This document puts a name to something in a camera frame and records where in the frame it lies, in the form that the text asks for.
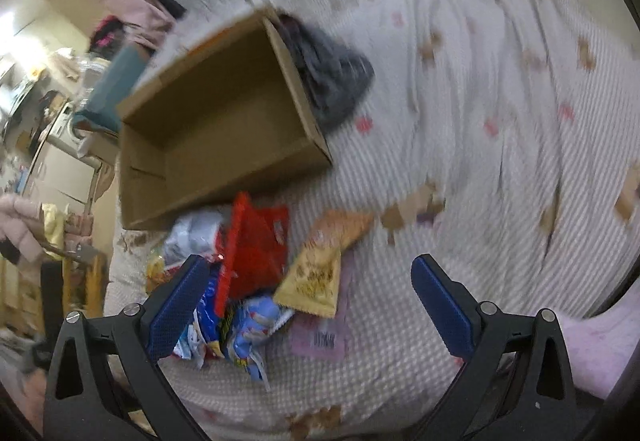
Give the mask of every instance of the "screw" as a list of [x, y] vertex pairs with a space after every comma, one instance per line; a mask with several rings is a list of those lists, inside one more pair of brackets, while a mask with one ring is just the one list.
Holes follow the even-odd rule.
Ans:
[[556, 314], [551, 309], [543, 309], [540, 314], [547, 322], [553, 322], [556, 319]]
[[498, 312], [498, 308], [493, 302], [485, 301], [480, 304], [480, 310], [485, 315], [495, 315]]
[[127, 304], [124, 306], [122, 310], [127, 316], [135, 316], [140, 312], [140, 304], [133, 302], [132, 304]]
[[79, 319], [80, 319], [80, 312], [79, 311], [71, 311], [66, 316], [66, 321], [69, 322], [70, 324], [75, 324], [76, 322], [78, 322]]

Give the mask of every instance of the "yellow cloth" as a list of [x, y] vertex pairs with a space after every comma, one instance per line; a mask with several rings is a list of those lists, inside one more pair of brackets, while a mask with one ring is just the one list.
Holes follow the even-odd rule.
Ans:
[[[44, 215], [44, 236], [49, 244], [53, 244], [60, 249], [65, 248], [65, 214], [59, 211], [55, 204], [43, 204], [42, 213]], [[60, 255], [51, 256], [61, 260]]]

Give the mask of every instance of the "teal pillow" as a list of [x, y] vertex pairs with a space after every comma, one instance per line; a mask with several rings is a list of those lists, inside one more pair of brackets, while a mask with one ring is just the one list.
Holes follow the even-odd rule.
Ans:
[[136, 44], [125, 45], [113, 57], [109, 69], [95, 84], [89, 99], [73, 117], [73, 126], [94, 132], [120, 132], [122, 122], [116, 106], [127, 98], [145, 70], [148, 58]]

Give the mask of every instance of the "snack bag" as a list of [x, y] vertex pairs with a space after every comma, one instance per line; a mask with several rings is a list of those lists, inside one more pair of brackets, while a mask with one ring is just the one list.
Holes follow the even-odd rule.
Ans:
[[287, 262], [289, 211], [286, 206], [254, 208], [249, 195], [234, 201], [220, 273], [216, 314], [225, 315], [226, 300], [239, 300], [273, 289], [284, 276]]
[[198, 305], [193, 313], [194, 328], [207, 345], [209, 352], [217, 358], [223, 358], [220, 349], [220, 332], [218, 330], [220, 319], [213, 310], [213, 304], [216, 300], [216, 292], [218, 290], [219, 269], [212, 269], [207, 283], [207, 289], [200, 298]]
[[270, 296], [254, 297], [239, 304], [235, 310], [229, 309], [220, 328], [220, 333], [226, 336], [225, 358], [243, 367], [251, 379], [263, 381], [267, 389], [269, 382], [257, 347], [267, 341], [281, 314], [282, 310]]
[[210, 258], [220, 252], [225, 219], [204, 208], [179, 217], [164, 243], [151, 250], [146, 261], [146, 293], [172, 279], [190, 255]]
[[174, 347], [174, 356], [181, 360], [191, 360], [191, 349], [189, 348], [189, 326], [184, 328], [184, 331], [178, 338], [178, 343]]
[[333, 318], [338, 304], [340, 250], [303, 249], [273, 295], [274, 302], [312, 315]]
[[273, 295], [274, 302], [334, 318], [338, 305], [341, 252], [371, 226], [373, 214], [328, 210], [316, 220], [302, 251]]
[[327, 210], [311, 226], [305, 247], [345, 251], [369, 231], [373, 218], [369, 213]]
[[335, 318], [298, 313], [289, 329], [291, 352], [300, 357], [340, 361], [347, 352], [349, 328], [346, 324], [349, 307], [348, 289], [353, 278], [353, 251], [342, 254], [340, 291]]

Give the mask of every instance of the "blue snack bag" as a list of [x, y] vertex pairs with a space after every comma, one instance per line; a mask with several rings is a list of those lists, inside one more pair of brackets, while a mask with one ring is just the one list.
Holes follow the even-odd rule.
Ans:
[[221, 334], [227, 338], [223, 349], [225, 358], [243, 367], [251, 379], [263, 381], [267, 389], [269, 382], [257, 347], [267, 341], [281, 312], [271, 296], [254, 297], [240, 303], [235, 312], [230, 310], [221, 327]]
[[218, 358], [223, 358], [220, 349], [220, 318], [214, 312], [214, 303], [216, 301], [216, 291], [218, 289], [218, 275], [220, 266], [211, 269], [209, 282], [204, 295], [200, 298], [194, 312], [193, 321], [194, 329], [204, 340], [209, 351]]
[[181, 360], [191, 360], [191, 349], [189, 348], [189, 340], [188, 340], [188, 329], [189, 326], [184, 328], [184, 331], [178, 338], [177, 344], [174, 347], [174, 355], [180, 358]]

